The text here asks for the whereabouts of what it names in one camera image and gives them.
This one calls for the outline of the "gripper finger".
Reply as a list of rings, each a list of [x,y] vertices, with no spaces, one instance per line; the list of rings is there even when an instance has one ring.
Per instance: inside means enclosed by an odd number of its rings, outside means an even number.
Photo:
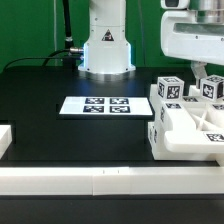
[[[205,67],[206,67],[205,62],[198,62],[198,61],[191,62],[191,70],[196,79],[196,88],[197,89],[200,88],[201,79],[207,77],[207,72],[206,72]]]

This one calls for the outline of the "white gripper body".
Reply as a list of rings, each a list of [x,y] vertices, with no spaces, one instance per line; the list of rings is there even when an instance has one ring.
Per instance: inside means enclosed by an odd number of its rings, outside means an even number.
[[[224,0],[160,0],[166,56],[224,65]]]

